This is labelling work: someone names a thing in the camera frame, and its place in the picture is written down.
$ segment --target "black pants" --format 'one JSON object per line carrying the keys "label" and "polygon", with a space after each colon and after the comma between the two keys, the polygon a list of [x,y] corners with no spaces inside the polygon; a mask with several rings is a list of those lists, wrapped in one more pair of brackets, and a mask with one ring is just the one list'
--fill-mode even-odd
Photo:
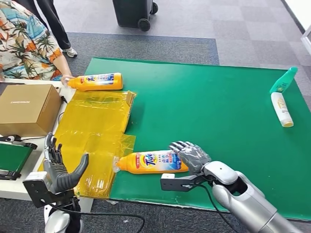
{"label": "black pants", "polygon": [[[47,24],[40,16],[38,11],[35,7],[34,0],[14,1],[26,8],[29,11],[31,11],[32,13],[38,17],[41,22],[42,22],[46,28],[48,28]],[[56,11],[53,2],[54,0],[37,1],[38,5],[48,20],[51,30],[52,31],[53,35],[55,36],[58,45],[63,50],[69,49],[69,47],[71,47],[70,42],[69,41],[68,36],[65,32],[63,24],[58,17],[57,12]]]}

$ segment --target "green tray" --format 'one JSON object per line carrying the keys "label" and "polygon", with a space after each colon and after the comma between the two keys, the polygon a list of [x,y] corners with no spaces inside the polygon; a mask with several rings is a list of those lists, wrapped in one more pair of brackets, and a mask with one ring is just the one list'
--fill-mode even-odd
{"label": "green tray", "polygon": [[20,173],[32,151],[30,147],[0,143],[0,170]]}
{"label": "green tray", "polygon": [[[294,126],[283,128],[269,93],[285,70],[93,58],[86,74],[109,72],[137,93],[126,131],[137,136],[134,151],[191,141],[245,174],[285,217],[311,219],[311,114],[294,81],[284,97]],[[162,191],[160,177],[121,171],[110,198],[213,209],[202,188]]]}

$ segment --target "black trash bin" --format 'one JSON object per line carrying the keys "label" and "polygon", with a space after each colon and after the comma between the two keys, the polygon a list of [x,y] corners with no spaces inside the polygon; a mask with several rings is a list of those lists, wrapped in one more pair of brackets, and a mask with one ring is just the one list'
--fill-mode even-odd
{"label": "black trash bin", "polygon": [[153,0],[112,0],[118,24],[121,27],[150,29],[149,17],[158,11]]}

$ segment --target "person's hand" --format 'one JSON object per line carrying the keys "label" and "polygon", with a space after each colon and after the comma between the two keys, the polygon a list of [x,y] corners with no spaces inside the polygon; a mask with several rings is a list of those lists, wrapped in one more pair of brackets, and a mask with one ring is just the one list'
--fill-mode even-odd
{"label": "person's hand", "polygon": [[68,80],[74,79],[74,78],[75,77],[73,77],[72,75],[64,74],[60,78],[60,81],[62,81],[63,85],[67,86]]}
{"label": "person's hand", "polygon": [[0,72],[0,83],[4,82],[4,81],[5,81],[5,75],[3,74],[3,72]]}

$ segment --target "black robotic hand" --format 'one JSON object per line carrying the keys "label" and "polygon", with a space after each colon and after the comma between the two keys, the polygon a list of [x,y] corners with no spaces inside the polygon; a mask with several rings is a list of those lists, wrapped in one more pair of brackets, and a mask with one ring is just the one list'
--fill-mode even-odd
{"label": "black robotic hand", "polygon": [[173,142],[169,148],[177,153],[192,174],[202,173],[204,165],[211,161],[211,157],[201,147],[191,142]]}
{"label": "black robotic hand", "polygon": [[76,186],[88,165],[89,155],[82,155],[80,163],[72,173],[69,174],[63,163],[61,148],[58,144],[56,148],[56,138],[52,133],[48,133],[45,138],[44,170],[48,173],[52,182],[50,191],[54,194],[72,189]]}

